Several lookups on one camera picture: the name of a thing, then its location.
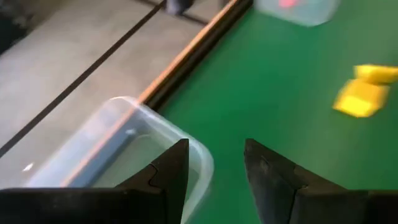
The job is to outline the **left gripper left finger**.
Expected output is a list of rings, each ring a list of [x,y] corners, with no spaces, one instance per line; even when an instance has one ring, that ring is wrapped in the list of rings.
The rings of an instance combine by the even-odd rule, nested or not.
[[[0,190],[0,224],[180,224],[189,140],[115,187]]]

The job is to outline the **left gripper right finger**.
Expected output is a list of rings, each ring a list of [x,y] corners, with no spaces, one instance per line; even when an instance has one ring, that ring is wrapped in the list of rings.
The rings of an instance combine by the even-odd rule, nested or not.
[[[244,164],[262,224],[398,224],[398,190],[349,190],[254,139]]]

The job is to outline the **yellow cube block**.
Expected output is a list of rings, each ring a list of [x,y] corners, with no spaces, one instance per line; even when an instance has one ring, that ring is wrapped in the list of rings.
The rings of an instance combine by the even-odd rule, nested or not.
[[[350,79],[338,92],[333,109],[357,118],[370,117],[384,106],[388,93],[388,86]]]

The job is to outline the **clear plastic bin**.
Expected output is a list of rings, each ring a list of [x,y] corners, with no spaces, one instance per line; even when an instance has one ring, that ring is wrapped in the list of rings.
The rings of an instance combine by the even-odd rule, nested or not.
[[[259,12],[301,26],[318,26],[328,22],[340,0],[254,0]]]
[[[105,101],[25,183],[25,187],[115,187],[180,139],[189,140],[189,173],[181,224],[207,195],[214,162],[191,135],[130,96]]]

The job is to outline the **green table mat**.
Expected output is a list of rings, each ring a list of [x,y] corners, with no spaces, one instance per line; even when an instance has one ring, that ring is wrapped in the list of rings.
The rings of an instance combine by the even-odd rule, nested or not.
[[[398,82],[368,118],[332,107],[361,64],[398,66],[398,0],[341,0],[316,27],[248,10],[160,111],[214,159],[190,224],[259,224],[248,138],[347,189],[398,189]]]

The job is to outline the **yellow wedge block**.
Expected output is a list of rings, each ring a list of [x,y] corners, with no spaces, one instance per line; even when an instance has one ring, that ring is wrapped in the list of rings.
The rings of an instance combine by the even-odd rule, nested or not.
[[[384,65],[356,65],[354,67],[356,78],[369,83],[393,83],[398,80],[398,67]]]

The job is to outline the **black table frame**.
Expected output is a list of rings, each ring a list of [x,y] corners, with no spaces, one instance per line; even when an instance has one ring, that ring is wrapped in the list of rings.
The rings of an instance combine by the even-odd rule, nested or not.
[[[253,0],[230,0],[139,95],[137,101],[155,111],[160,109],[252,5]]]

